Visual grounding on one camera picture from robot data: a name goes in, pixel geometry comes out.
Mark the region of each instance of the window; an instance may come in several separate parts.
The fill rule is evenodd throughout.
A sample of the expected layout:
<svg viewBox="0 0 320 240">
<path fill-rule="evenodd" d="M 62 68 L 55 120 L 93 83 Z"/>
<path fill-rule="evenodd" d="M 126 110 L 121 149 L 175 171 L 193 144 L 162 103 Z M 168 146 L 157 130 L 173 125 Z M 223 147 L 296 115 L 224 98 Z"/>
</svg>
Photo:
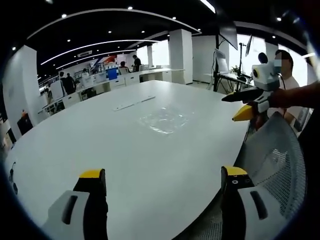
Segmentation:
<svg viewBox="0 0 320 240">
<path fill-rule="evenodd" d="M 137 57 L 141 60 L 141 64 L 148 65 L 148 47 L 140 47 L 136 50 Z"/>
<path fill-rule="evenodd" d="M 237 34 L 238 43 L 248 44 L 250 36 Z M 241 71 L 246 75 L 251 75 L 252 65 L 261 64 L 258 59 L 259 53 L 266 53 L 266 42 L 264 39 L 259 37 L 253 37 L 250 52 L 246 56 L 247 47 L 242 47 L 242 67 Z M 240 47 L 236 50 L 233 46 L 229 45 L 229 69 L 232 67 L 239 67 L 240 65 Z"/>
<path fill-rule="evenodd" d="M 288 53 L 290 53 L 292 59 L 293 59 L 293 70 L 292 70 L 292 76 L 294 79 L 298 82 L 300 87 L 303 87 L 308 84 L 308 66 L 305 59 L 295 51 L 292 51 L 291 49 L 282 46 L 279 44 L 279 49 L 285 50 Z"/>
<path fill-rule="evenodd" d="M 168 40 L 152 44 L 152 62 L 154 66 L 170 65 Z"/>
</svg>

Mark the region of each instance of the ceiling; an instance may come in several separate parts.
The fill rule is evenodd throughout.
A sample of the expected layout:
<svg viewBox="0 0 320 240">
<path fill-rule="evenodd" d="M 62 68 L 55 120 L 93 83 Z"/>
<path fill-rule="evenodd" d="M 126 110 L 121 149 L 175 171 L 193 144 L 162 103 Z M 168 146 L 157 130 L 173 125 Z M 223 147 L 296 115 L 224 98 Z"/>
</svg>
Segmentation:
<svg viewBox="0 0 320 240">
<path fill-rule="evenodd" d="M 92 50 L 92 55 L 122 51 L 135 42 L 114 42 L 82 48 L 60 57 L 57 57 L 43 65 L 44 61 L 64 53 L 66 51 L 95 43 L 116 40 L 142 40 L 152 35 L 186 29 L 192 34 L 212 35 L 217 32 L 217 18 L 200 0 L 52 0 L 50 4 L 45 0 L 25 0 L 20 8 L 15 11 L 19 26 L 12 31 L 16 45 L 26 44 L 37 51 L 38 74 L 41 81 L 57 72 L 56 68 L 79 59 L 75 57 L 79 53 Z M 216 0 L 213 5 L 220 7 L 234 21 L 248 22 L 275 28 L 289 34 L 299 41 L 304 39 L 292 25 L 283 21 L 277 22 L 286 8 L 282 6 L 270 6 L 269 0 L 260 0 L 259 4 L 252 4 L 251 0 Z M 122 11 L 88 12 L 70 16 L 82 11 L 97 9 L 123 9 Z M 162 15 L 135 12 L 146 11 Z M 31 34 L 41 27 L 59 20 L 44 28 L 35 35 Z M 167 33 L 153 40 L 168 39 Z M 144 42 L 139 47 L 151 44 Z"/>
</svg>

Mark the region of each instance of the computer monitor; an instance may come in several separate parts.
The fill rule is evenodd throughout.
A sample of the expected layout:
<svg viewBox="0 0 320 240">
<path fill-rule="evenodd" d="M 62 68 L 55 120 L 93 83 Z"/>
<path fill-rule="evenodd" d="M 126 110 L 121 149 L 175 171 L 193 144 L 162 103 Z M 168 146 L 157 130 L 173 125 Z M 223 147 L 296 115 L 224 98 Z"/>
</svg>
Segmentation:
<svg viewBox="0 0 320 240">
<path fill-rule="evenodd" d="M 250 35 L 249 41 L 248 41 L 248 43 L 247 43 L 247 45 L 246 45 L 245 56 L 248 56 L 248 55 L 249 55 L 250 47 L 251 47 L 251 42 L 252 42 L 252 35 Z"/>
<path fill-rule="evenodd" d="M 228 64 L 227 64 L 227 60 L 226 60 L 226 55 L 218 50 L 215 49 L 215 58 L 216 58 L 216 63 L 218 64 L 218 71 L 221 74 L 228 74 L 229 73 L 229 69 L 228 69 Z"/>
</svg>

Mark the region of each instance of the curved led light strip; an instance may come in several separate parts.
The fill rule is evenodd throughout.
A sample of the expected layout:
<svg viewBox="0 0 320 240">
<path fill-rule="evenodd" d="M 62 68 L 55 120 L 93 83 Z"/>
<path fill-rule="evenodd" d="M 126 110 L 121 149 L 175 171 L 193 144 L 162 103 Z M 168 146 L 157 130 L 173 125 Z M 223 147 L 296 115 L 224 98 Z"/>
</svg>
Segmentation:
<svg viewBox="0 0 320 240">
<path fill-rule="evenodd" d="M 196 31 L 198 33 L 201 33 L 201 31 L 198 31 L 196 28 L 194 28 L 192 26 L 189 26 L 188 24 L 185 24 L 185 23 L 183 23 L 181 21 L 174 20 L 171 17 L 163 16 L 163 15 L 160 15 L 160 14 L 157 14 L 157 13 L 153 13 L 153 12 L 149 12 L 149 11 L 141 11 L 141 10 L 135 10 L 135 9 L 129 10 L 129 9 L 126 9 L 126 8 L 100 8 L 100 9 L 93 9 L 93 10 L 86 10 L 86 11 L 76 12 L 76 13 L 67 15 L 65 18 L 59 18 L 59 19 L 57 19 L 55 21 L 52 21 L 52 22 L 48 23 L 47 25 L 39 28 L 37 31 L 32 33 L 30 36 L 28 36 L 27 40 L 29 38 L 31 38 L 32 36 L 36 35 L 37 33 L 39 33 L 40 31 L 42 31 L 43 29 L 49 27 L 52 24 L 58 23 L 58 22 L 60 22 L 62 20 L 65 20 L 65 19 L 68 19 L 68 18 L 71 18 L 71 17 L 74 17 L 74 16 L 78 16 L 78 15 L 81 15 L 81 14 L 89 14 L 89 13 L 96 13 L 96 12 L 112 12 L 112 11 L 115 11 L 115 12 L 116 11 L 118 11 L 118 12 L 132 12 L 132 13 L 152 15 L 152 16 L 155 16 L 155 17 L 163 18 L 163 19 L 170 20 L 172 22 L 184 25 L 187 28 L 190 28 L 190 29 L 192 29 L 192 30 L 194 30 L 194 31 Z"/>
<path fill-rule="evenodd" d="M 100 44 L 110 44 L 110 43 L 120 43 L 120 42 L 141 42 L 141 41 L 142 41 L 142 42 L 152 42 L 152 43 L 158 43 L 158 42 L 160 42 L 160 41 L 156 41 L 156 40 L 141 40 L 141 39 L 132 39 L 132 40 L 128 39 L 128 40 L 114 40 L 114 41 L 98 42 L 98 43 L 94 43 L 94 44 L 90 44 L 90 45 L 86 45 L 86 46 L 77 47 L 77 48 L 75 48 L 75 49 L 71 49 L 71 50 L 69 50 L 69 51 L 63 52 L 63 53 L 61 53 L 61 54 L 59 54 L 59 55 L 57 55 L 57 56 L 54 56 L 54 57 L 52 57 L 52 58 L 44 61 L 43 63 L 41 63 L 41 65 L 46 64 L 47 62 L 49 62 L 49 61 L 51 61 L 51 60 L 53 60 L 53 59 L 55 59 L 55 58 L 57 58 L 57 57 L 60 57 L 60 56 L 62 56 L 62 55 L 64 55 L 64 54 L 68 54 L 68 53 L 71 53 L 71 52 L 73 52 L 73 51 L 76 51 L 76 50 L 79 50 L 79 49 L 84 49 L 84 48 L 87 48 L 87 47 L 92 47 L 92 46 L 96 46 L 96 45 L 100 45 Z"/>
<path fill-rule="evenodd" d="M 65 65 L 59 66 L 59 67 L 57 67 L 56 69 L 60 69 L 60 68 L 63 68 L 64 66 L 67 66 L 67 65 L 69 65 L 69 64 L 74 64 L 74 63 L 79 62 L 79 61 L 82 61 L 82 60 L 84 60 L 84 59 L 90 59 L 90 58 L 93 58 L 93 57 L 96 57 L 96 56 L 100 56 L 100 55 L 104 55 L 104 54 L 115 54 L 115 53 L 132 52 L 132 51 L 136 51 L 136 49 L 132 49 L 132 50 L 121 50 L 121 51 L 111 51 L 111 52 L 100 53 L 100 54 L 93 55 L 93 56 L 87 56 L 87 57 L 84 57 L 84 58 L 81 58 L 81 59 L 78 59 L 78 60 L 69 62 L 69 63 L 67 63 L 67 64 L 65 64 Z"/>
</svg>

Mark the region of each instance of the white cabinet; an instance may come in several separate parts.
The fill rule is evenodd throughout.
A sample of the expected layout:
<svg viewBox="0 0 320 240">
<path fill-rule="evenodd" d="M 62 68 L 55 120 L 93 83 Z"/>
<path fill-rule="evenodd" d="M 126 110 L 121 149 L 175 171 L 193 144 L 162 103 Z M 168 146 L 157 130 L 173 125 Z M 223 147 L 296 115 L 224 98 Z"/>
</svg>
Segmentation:
<svg viewBox="0 0 320 240">
<path fill-rule="evenodd" d="M 171 83 L 172 82 L 172 72 L 171 71 L 162 72 L 162 81 Z"/>
<path fill-rule="evenodd" d="M 117 78 L 115 80 L 111 80 L 109 82 L 109 84 L 110 84 L 110 90 L 112 91 L 114 89 L 125 87 L 126 86 L 126 81 L 125 81 L 124 77 L 121 77 L 121 78 Z"/>
<path fill-rule="evenodd" d="M 125 85 L 130 86 L 132 84 L 140 83 L 140 78 L 138 74 L 127 74 L 125 76 Z"/>
<path fill-rule="evenodd" d="M 72 93 L 68 96 L 65 96 L 63 99 L 63 105 L 65 108 L 69 108 L 71 107 L 72 105 L 76 104 L 76 103 L 80 103 L 81 102 L 81 99 L 80 99 L 80 96 L 77 92 L 75 93 Z"/>
</svg>

